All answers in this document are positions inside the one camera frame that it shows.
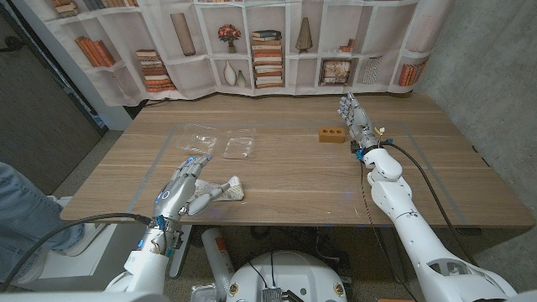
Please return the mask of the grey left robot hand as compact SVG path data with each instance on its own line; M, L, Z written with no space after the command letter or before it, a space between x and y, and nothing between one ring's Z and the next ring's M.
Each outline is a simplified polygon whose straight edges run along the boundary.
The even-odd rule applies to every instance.
M217 186L209 193L187 201L195 194L196 180L203 167L211 160L204 155L188 158L174 172L171 180L163 187L156 198L153 217L162 216L167 221L179 222L184 215L196 216L202 213L210 203L230 188L229 184Z

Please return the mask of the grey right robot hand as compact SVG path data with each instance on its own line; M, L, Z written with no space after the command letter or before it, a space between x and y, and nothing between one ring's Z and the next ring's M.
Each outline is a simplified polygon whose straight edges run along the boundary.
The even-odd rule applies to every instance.
M349 91L339 102L338 114L349 127L349 134L361 148L369 148L378 144L373 132L371 119L361 107L357 98Z

